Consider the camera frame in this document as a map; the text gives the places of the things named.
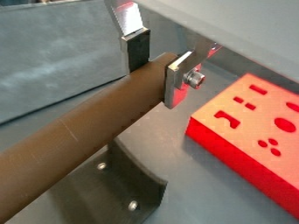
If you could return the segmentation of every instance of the gray panel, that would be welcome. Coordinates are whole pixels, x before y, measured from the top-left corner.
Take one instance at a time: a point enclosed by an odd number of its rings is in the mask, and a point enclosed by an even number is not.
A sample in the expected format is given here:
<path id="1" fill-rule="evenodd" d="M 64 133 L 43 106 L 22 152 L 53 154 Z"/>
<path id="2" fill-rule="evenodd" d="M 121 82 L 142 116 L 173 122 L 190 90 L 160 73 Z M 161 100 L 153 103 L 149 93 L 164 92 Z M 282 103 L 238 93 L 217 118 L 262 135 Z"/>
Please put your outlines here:
<path id="1" fill-rule="evenodd" d="M 134 0 L 229 50 L 299 81 L 296 0 Z"/>
<path id="2" fill-rule="evenodd" d="M 125 71 L 102 1 L 9 9 L 0 9 L 0 123 Z"/>

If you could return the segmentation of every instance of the gray floor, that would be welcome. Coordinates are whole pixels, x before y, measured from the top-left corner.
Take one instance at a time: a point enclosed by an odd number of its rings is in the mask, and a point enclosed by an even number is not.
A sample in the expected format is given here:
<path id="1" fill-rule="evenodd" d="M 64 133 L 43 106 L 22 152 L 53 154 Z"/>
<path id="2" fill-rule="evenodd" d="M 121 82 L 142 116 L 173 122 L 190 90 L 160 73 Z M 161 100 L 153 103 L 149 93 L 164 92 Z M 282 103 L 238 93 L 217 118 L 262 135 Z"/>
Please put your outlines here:
<path id="1" fill-rule="evenodd" d="M 145 223 L 299 223 L 184 135 L 192 112 L 237 78 L 210 64 L 204 65 L 202 72 L 205 85 L 189 92 L 181 105 L 168 110 L 158 104 L 118 136 L 144 165 L 168 180 L 162 204 Z M 1 150 L 90 95 L 84 94 L 2 126 Z M 84 191 L 84 186 L 93 191 Z M 7 223 L 97 223 L 100 201 L 94 198 L 100 192 L 94 189 L 92 181 L 80 184 L 61 181 Z"/>

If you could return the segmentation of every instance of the metal plate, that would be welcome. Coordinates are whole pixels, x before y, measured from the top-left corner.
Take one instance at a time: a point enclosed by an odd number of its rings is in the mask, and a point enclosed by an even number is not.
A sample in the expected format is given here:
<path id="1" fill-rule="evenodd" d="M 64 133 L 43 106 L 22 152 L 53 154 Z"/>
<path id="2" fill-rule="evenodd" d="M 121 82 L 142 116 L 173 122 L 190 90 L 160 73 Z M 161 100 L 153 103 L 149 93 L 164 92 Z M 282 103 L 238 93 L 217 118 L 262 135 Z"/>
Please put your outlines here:
<path id="1" fill-rule="evenodd" d="M 102 1 L 0 12 L 0 123 L 125 75 Z"/>

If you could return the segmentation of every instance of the hex bolt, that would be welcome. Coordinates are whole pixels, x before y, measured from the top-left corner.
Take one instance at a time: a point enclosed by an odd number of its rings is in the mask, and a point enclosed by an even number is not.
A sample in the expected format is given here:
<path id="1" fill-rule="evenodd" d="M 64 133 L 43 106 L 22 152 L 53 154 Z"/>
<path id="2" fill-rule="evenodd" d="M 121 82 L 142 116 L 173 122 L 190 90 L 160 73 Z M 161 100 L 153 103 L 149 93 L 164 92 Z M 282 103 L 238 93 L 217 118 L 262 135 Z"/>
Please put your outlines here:
<path id="1" fill-rule="evenodd" d="M 100 163 L 98 165 L 97 165 L 97 169 L 100 170 L 100 171 L 102 171 L 105 168 L 106 168 L 106 164 L 105 163 Z"/>
<path id="2" fill-rule="evenodd" d="M 132 200 L 126 208 L 128 208 L 128 211 L 133 212 L 137 208 L 137 202 Z"/>
<path id="3" fill-rule="evenodd" d="M 193 70 L 190 70 L 182 77 L 182 81 L 192 88 L 197 89 L 204 82 L 204 75 Z"/>

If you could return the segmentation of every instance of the metal base plate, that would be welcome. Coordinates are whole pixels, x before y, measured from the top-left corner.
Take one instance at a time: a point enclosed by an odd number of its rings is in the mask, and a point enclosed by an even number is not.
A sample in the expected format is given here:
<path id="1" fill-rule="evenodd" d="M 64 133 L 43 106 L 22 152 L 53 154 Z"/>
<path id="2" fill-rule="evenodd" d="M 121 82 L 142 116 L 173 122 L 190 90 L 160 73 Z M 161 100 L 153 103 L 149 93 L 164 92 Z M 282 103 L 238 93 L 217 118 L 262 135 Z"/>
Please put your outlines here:
<path id="1" fill-rule="evenodd" d="M 165 184 L 116 140 L 49 194 L 68 223 L 142 223 L 160 205 Z M 137 206 L 129 211 L 132 201 Z"/>

